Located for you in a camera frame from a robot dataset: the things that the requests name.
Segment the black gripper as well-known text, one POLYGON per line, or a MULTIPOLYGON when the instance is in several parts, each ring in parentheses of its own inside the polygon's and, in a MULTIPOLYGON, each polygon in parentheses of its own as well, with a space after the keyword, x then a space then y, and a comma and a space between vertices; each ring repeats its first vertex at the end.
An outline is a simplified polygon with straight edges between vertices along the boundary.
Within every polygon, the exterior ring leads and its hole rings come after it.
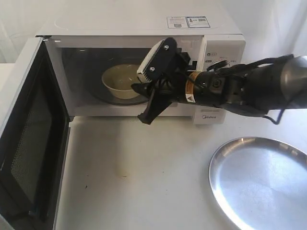
POLYGON ((177 48, 174 38, 156 43, 137 69, 141 83, 132 89, 148 99, 146 109, 137 118, 150 125, 171 103, 225 108, 239 104, 244 77, 243 64, 218 71, 196 71, 187 52, 177 48))

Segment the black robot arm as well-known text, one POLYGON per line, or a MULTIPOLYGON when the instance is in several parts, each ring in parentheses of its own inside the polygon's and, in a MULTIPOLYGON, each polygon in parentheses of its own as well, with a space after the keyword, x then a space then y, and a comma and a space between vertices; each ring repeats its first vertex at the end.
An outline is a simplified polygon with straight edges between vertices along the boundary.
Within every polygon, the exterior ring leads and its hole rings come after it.
POLYGON ((155 44, 137 70, 132 89, 147 98, 138 119, 151 124, 172 103, 225 109, 237 115, 268 118, 278 110, 279 124, 287 109, 307 106, 307 58, 292 54, 231 65, 227 60, 197 71, 174 38, 155 44))

